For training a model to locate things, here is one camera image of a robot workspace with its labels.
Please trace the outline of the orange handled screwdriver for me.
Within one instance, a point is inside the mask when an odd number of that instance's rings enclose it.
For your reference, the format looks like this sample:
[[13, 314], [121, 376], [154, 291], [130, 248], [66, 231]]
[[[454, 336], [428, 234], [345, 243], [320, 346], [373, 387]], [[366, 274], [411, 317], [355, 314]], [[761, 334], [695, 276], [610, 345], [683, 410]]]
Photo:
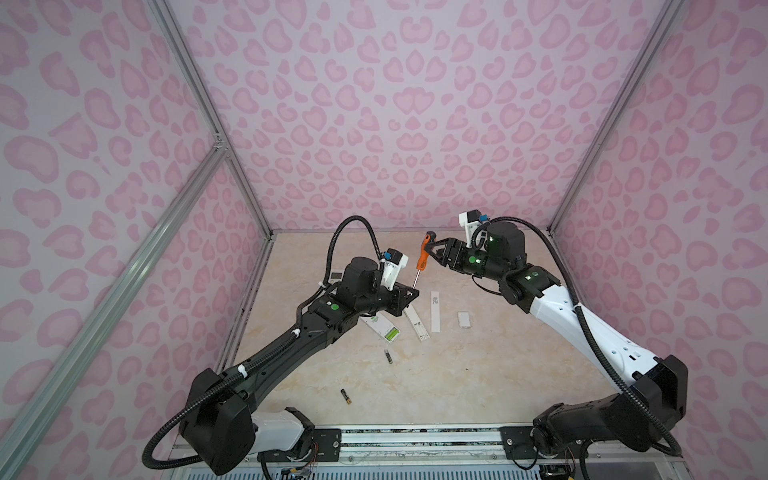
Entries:
[[417, 287], [420, 275], [426, 269], [426, 266], [428, 263], [429, 254], [427, 252], [427, 245], [433, 242], [435, 239], [436, 239], [436, 233], [434, 231], [427, 231], [421, 242], [420, 249], [419, 249], [419, 257], [416, 263], [416, 274], [412, 282], [413, 288]]

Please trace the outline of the long slim white remote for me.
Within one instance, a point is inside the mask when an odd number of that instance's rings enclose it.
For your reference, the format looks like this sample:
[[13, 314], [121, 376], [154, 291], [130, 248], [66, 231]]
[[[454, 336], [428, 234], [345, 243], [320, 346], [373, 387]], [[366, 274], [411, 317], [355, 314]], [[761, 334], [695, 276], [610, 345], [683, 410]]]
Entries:
[[430, 335], [424, 326], [420, 316], [413, 306], [408, 306], [404, 309], [404, 314], [412, 325], [415, 334], [420, 342], [424, 342], [430, 338]]

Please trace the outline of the small white battery cover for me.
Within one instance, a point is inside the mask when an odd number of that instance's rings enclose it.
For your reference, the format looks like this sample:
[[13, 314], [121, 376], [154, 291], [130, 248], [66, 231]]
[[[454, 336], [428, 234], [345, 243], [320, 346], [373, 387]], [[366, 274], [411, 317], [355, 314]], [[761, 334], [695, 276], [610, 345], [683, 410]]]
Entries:
[[461, 329], [471, 328], [471, 318], [468, 312], [459, 312], [457, 317], [458, 317], [458, 324]]

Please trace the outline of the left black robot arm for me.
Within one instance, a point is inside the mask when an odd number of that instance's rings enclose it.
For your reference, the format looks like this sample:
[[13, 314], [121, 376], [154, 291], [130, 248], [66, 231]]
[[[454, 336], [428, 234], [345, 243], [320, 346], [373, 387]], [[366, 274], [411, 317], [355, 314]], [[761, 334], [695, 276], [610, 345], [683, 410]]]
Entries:
[[374, 250], [357, 256], [342, 277], [325, 275], [318, 290], [297, 306], [294, 324], [264, 349], [220, 373], [206, 369], [190, 388], [185, 406], [150, 438], [141, 455], [151, 470], [204, 463], [223, 475], [257, 451], [283, 450], [303, 457], [313, 424], [295, 409], [276, 415], [276, 425], [255, 413], [290, 373], [380, 312], [400, 316], [419, 292], [398, 282], [407, 259], [401, 252]]

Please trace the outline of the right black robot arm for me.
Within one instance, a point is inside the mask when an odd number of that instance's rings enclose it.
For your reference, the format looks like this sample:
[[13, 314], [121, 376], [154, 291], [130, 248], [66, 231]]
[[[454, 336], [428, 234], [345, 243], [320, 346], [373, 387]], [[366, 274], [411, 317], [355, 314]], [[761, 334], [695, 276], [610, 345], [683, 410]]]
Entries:
[[602, 320], [580, 301], [567, 272], [555, 275], [531, 263], [527, 231], [539, 237], [558, 268], [564, 266], [552, 242], [530, 222], [489, 218], [473, 210], [461, 214], [460, 225], [463, 239], [427, 233], [423, 254], [474, 280], [495, 282], [495, 295], [560, 334], [616, 390], [598, 400], [546, 409], [532, 421], [532, 450], [541, 457], [556, 457], [577, 444], [584, 458], [590, 445], [617, 441], [636, 452], [681, 456], [672, 430], [686, 414], [684, 362], [674, 355], [660, 357]]

